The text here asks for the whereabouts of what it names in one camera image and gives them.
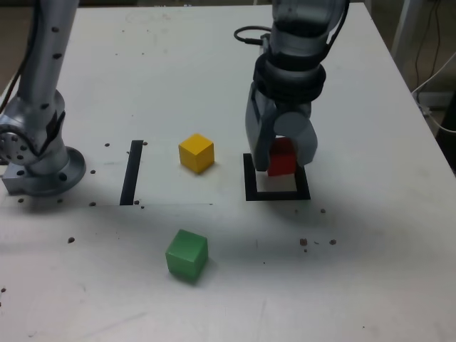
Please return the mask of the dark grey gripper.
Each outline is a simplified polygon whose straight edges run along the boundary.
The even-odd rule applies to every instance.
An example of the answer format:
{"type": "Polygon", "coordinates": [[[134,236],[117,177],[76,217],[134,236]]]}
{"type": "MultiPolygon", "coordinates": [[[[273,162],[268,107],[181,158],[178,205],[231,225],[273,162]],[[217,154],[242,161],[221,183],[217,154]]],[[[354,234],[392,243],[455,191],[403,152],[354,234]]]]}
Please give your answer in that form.
{"type": "Polygon", "coordinates": [[[310,117],[311,103],[274,102],[252,82],[245,127],[255,169],[262,172],[268,170],[269,151],[276,134],[292,141],[300,166],[312,162],[318,140],[310,117]]]}

